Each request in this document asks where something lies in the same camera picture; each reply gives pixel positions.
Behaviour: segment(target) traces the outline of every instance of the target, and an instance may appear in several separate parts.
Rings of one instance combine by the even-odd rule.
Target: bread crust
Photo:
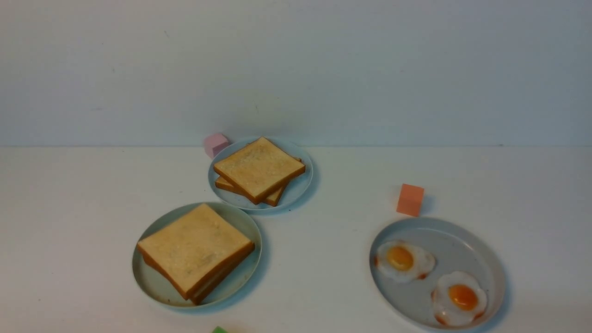
[[[273,146],[275,146],[276,148],[278,148],[276,145],[274,145],[273,142],[267,140],[270,144],[272,144]],[[234,153],[232,153],[228,158],[231,158],[233,155],[239,153],[241,150],[236,151]],[[276,183],[270,185],[265,191],[262,191],[260,194],[253,196],[252,194],[249,193],[248,190],[246,190],[244,187],[242,187],[236,180],[232,179],[231,176],[229,176],[228,174],[226,174],[224,171],[222,171],[219,167],[218,167],[218,163],[214,164],[214,171],[224,177],[224,179],[226,181],[228,181],[230,184],[232,184],[232,186],[234,186],[235,188],[237,188],[240,191],[240,194],[245,196],[246,198],[248,198],[253,204],[259,204],[261,202],[264,201],[264,199],[266,199],[269,195],[271,195],[272,193],[276,192],[277,190],[279,190],[283,185],[288,184],[288,182],[290,180],[292,180],[293,178],[303,174],[306,171],[306,166],[304,164],[302,164],[301,167],[299,167],[298,169],[296,169],[295,171],[291,172],[290,174],[287,174],[286,176],[284,176],[283,178],[281,178],[280,180],[278,180]]]
[[[298,162],[302,162],[301,158],[295,157],[294,158],[296,161]],[[263,202],[272,206],[272,207],[276,207],[280,201],[280,199],[282,198],[282,195],[284,193],[284,191],[286,190],[286,188],[288,187],[289,181],[286,182],[286,184],[284,184],[282,187],[280,187],[278,190],[276,190],[276,192],[273,192],[272,194],[270,194],[269,196],[267,196],[267,198],[263,199]],[[228,191],[228,192],[232,192],[235,194],[239,194],[241,196],[244,196],[244,194],[237,189],[236,187],[234,187],[232,184],[228,183],[228,181],[226,180],[226,178],[220,176],[216,179],[216,181],[214,182],[214,185],[224,191]]]
[[[148,254],[146,251],[144,251],[144,249],[141,247],[140,244],[137,244],[136,247],[137,247],[138,251],[140,251],[140,253],[142,254],[142,257],[144,258],[144,262],[148,266],[154,268],[158,273],[160,273],[162,276],[164,276],[167,280],[169,280],[169,282],[173,285],[173,287],[175,287],[177,292],[179,292],[181,297],[183,297],[183,299],[187,300],[187,299],[189,299],[190,295],[194,294],[195,291],[197,289],[199,289],[204,283],[206,283],[207,281],[210,281],[212,279],[212,277],[216,273],[218,273],[221,269],[228,266],[231,262],[235,261],[237,257],[241,257],[243,255],[246,257],[246,255],[249,255],[249,253],[251,253],[253,251],[253,249],[255,248],[255,245],[253,242],[249,242],[245,246],[241,247],[238,251],[236,251],[233,255],[228,256],[224,260],[220,261],[212,270],[210,270],[208,273],[204,274],[204,276],[202,276],[201,279],[199,279],[187,291],[182,290],[181,287],[179,286],[179,284],[158,264],[158,262],[156,262],[156,260],[154,260],[150,256],[150,254]]]
[[[224,281],[224,279],[230,274],[232,273],[232,271],[234,271],[234,269],[236,269],[236,267],[238,267],[240,265],[241,262],[243,262],[248,256],[249,254],[251,254],[251,252],[253,252],[253,250],[255,249],[255,245],[253,244],[252,248],[250,251],[245,252],[244,254],[242,254],[241,256],[237,256],[237,258],[234,259],[233,262],[229,263],[228,266],[224,267],[221,269],[220,274],[218,276],[213,277],[213,279],[211,281],[209,281],[208,286],[196,293],[195,295],[191,296],[189,299],[191,299],[191,302],[193,302],[193,304],[195,305],[199,305],[201,304],[201,302],[208,297],[208,295],[214,291],[214,289],[216,289],[216,287],[222,282]]]

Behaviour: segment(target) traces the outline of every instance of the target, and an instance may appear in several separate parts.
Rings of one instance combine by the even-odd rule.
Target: stack of bread
[[[144,262],[199,305],[254,249],[207,204],[137,243]]]
[[[290,156],[264,137],[214,164],[215,186],[240,194],[252,203],[277,206],[288,183],[305,171],[297,156]]]

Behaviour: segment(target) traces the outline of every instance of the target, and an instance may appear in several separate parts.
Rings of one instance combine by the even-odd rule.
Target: egg white
[[[464,284],[471,288],[477,295],[478,303],[473,310],[462,310],[448,296],[448,288]],[[455,271],[441,276],[436,282],[436,288],[432,293],[432,310],[434,316],[440,318],[448,326],[465,326],[481,316],[487,307],[487,295],[479,286],[479,282],[472,275]]]
[[[405,248],[413,257],[413,266],[409,270],[400,271],[389,264],[387,254],[395,246]],[[408,283],[421,276],[425,277],[434,269],[435,265],[436,259],[431,253],[419,246],[403,241],[387,241],[377,249],[376,266],[378,271],[397,283]]]

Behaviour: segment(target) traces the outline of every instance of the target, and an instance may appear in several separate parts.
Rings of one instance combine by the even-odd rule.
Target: plate
[[[434,270],[424,280],[394,283],[374,264],[377,248],[385,241],[400,239],[429,251],[436,257]],[[475,328],[499,310],[506,292],[506,276],[495,253],[467,230],[450,222],[428,217],[404,219],[383,229],[370,251],[370,271],[378,290],[396,312],[424,329],[456,331]],[[444,326],[433,316],[430,294],[438,278],[453,271],[473,275],[487,294],[485,314],[467,326]]]
[[[189,204],[172,210],[152,223],[140,240],[161,230],[165,226],[189,213],[201,203]],[[255,243],[255,250],[232,271],[200,305],[194,305],[190,300],[184,300],[173,285],[152,267],[146,265],[142,254],[134,247],[131,266],[140,289],[151,299],[175,309],[207,308],[218,304],[238,292],[249,281],[255,272],[261,258],[262,238],[259,227],[253,219],[242,210],[224,203],[207,203],[224,220],[241,231]]]
[[[216,164],[218,161],[227,158],[233,153],[241,150],[243,147],[245,147],[246,145],[255,141],[258,138],[259,137],[251,137],[233,143],[232,145],[224,148],[224,150],[222,150],[220,153],[218,153],[218,155],[214,157],[214,159],[212,160],[212,164],[210,165],[210,169],[208,170],[208,180],[210,182],[210,187],[218,196],[218,198],[220,198],[220,200],[224,201],[227,204],[231,204],[234,207],[238,207],[242,210],[251,212],[272,212],[284,209],[298,201],[298,199],[302,197],[302,195],[306,192],[308,186],[313,180],[313,162],[310,156],[304,149],[298,147],[297,145],[289,141],[278,139],[276,137],[266,136],[268,140],[273,142],[274,145],[282,149],[290,156],[301,158],[302,163],[306,166],[305,173],[294,178],[288,183],[288,187],[286,187],[286,189],[284,190],[284,193],[276,207],[272,207],[266,203],[253,204],[251,201],[249,201],[249,199],[239,194],[234,194],[232,192],[221,190],[217,188],[215,185],[216,179],[218,179],[219,175],[214,171],[214,164]]]

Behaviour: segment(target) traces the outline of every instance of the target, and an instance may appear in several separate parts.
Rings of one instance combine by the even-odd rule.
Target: toy block
[[[229,144],[230,142],[228,139],[226,139],[221,133],[212,134],[204,140],[205,153],[208,154],[210,158],[214,158],[222,151],[222,149],[228,147]]]
[[[419,216],[422,209],[423,188],[408,184],[403,184],[399,202],[397,203],[397,212],[411,216]]]
[[[218,326],[218,327],[214,328],[212,333],[228,333],[228,332],[226,332],[226,330],[224,328]]]

